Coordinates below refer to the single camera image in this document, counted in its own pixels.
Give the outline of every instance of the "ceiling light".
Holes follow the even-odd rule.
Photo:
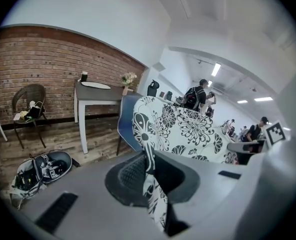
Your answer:
[[[265,102],[265,101],[272,101],[271,97],[265,97],[265,98],[255,98],[256,102]]]
[[[219,63],[216,63],[216,65],[214,65],[214,68],[213,68],[213,71],[212,71],[212,74],[211,74],[213,77],[215,77],[217,75],[220,67],[221,67],[221,64],[219,64]]]

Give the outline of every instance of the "brick wall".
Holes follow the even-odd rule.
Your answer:
[[[90,81],[112,86],[122,86],[121,75],[134,72],[136,90],[144,68],[122,52],[76,33],[37,26],[6,28],[0,33],[0,122],[12,123],[12,97],[30,83],[46,88],[48,118],[68,118],[74,116],[74,81],[82,71]],[[119,110],[111,105],[87,107],[87,115]]]

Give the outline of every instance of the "wooden floor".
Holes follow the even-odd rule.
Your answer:
[[[43,147],[33,127],[18,129],[24,149],[21,148],[14,130],[5,131],[7,142],[0,133],[0,195],[8,198],[9,185],[18,166],[30,158],[29,154],[35,156],[51,150],[64,150],[81,165],[115,157],[119,139],[117,123],[117,117],[86,120],[87,154],[82,151],[79,124],[74,122],[39,126],[47,148]],[[121,142],[119,155],[132,151],[124,141]]]

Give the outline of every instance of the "baseboard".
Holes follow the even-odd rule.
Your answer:
[[[94,115],[86,115],[85,119],[98,119],[98,118],[112,118],[112,117],[117,117],[119,114],[118,113],[111,113],[111,114],[94,114]],[[67,122],[74,122],[74,117],[65,117],[65,118],[53,118],[53,119],[48,119],[48,122],[45,119],[40,119],[37,120],[37,125],[42,126],[48,124],[60,124],[60,123],[67,123]],[[30,127],[31,124],[16,124],[17,129],[18,128],[24,128],[24,127]],[[6,130],[13,130],[14,126],[13,123],[7,123],[2,125],[2,129],[4,131]]]

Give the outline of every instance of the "man in black shirt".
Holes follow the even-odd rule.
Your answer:
[[[202,79],[199,82],[199,86],[190,88],[183,97],[183,107],[198,111],[199,104],[201,107],[205,106],[207,95],[204,89],[208,87],[208,84],[206,79]]]
[[[244,138],[243,142],[256,142],[257,137],[261,132],[261,127],[265,126],[268,123],[268,119],[263,116],[260,120],[260,123],[257,124],[256,126],[252,125]]]

